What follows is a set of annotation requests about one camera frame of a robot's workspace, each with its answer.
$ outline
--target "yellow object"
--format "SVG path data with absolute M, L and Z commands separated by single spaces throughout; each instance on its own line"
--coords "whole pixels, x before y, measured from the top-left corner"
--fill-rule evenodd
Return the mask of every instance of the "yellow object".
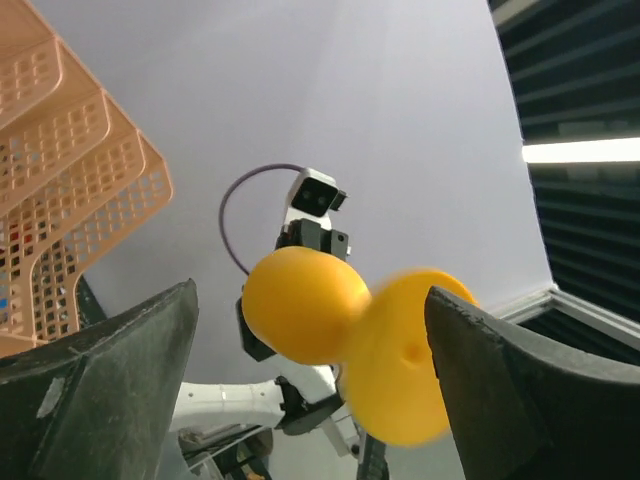
M 242 293 L 251 331 L 276 352 L 305 365 L 340 363 L 353 323 L 371 296 L 346 262 L 304 247 L 263 258 Z
M 474 303 L 466 287 L 443 272 L 406 273 L 374 292 L 348 342 L 347 402 L 367 432 L 392 445 L 418 445 L 449 427 L 425 327 L 432 286 Z

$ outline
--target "ceiling light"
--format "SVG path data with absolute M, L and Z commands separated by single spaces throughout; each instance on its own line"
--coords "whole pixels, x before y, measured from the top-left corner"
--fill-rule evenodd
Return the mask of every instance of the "ceiling light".
M 525 145 L 527 163 L 592 163 L 640 161 L 640 138 Z

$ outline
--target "white backdrop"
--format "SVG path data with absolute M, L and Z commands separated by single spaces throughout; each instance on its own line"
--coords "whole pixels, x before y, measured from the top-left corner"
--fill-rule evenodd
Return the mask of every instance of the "white backdrop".
M 241 350 L 243 275 L 216 226 L 226 187 L 270 162 L 322 170 L 349 193 L 334 224 L 368 282 L 435 266 L 487 307 L 550 285 L 486 3 L 36 0 L 175 182 L 172 205 L 90 270 L 107 312 L 192 277 L 201 316 L 188 380 L 272 374 Z M 266 174 L 232 200 L 247 263 L 272 249 L 292 180 Z

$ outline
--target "orange plastic basket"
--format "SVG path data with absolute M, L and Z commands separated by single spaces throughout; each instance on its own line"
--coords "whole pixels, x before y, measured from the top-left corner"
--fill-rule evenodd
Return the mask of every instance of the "orange plastic basket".
M 81 273 L 172 189 L 163 159 L 33 7 L 0 0 L 0 12 L 2 357 L 78 331 Z
M 171 200 L 173 190 L 164 161 L 146 142 L 144 153 L 144 173 L 47 249 L 36 263 L 32 290 L 37 340 L 56 340 L 77 329 L 76 287 L 81 275 Z

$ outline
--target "purple cable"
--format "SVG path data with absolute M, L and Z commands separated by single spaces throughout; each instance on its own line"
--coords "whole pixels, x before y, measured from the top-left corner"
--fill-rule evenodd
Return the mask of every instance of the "purple cable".
M 249 275 L 249 269 L 245 267 L 238 255 L 231 247 L 231 243 L 229 242 L 229 237 L 227 236 L 227 231 L 224 226 L 224 211 L 227 208 L 227 203 L 229 202 L 229 198 L 235 192 L 240 185 L 249 180 L 252 177 L 264 172 L 270 172 L 272 170 L 293 170 L 294 172 L 301 172 L 303 168 L 299 165 L 294 165 L 292 163 L 272 163 L 270 165 L 264 165 L 262 167 L 254 168 L 253 170 L 245 173 L 240 178 L 238 178 L 235 182 L 231 184 L 231 186 L 227 189 L 224 196 L 222 197 L 222 201 L 220 202 L 220 208 L 218 209 L 218 228 L 220 228 L 220 236 L 222 237 L 222 243 L 224 243 L 227 252 L 231 256 L 231 259 L 234 263 L 242 270 L 245 274 Z

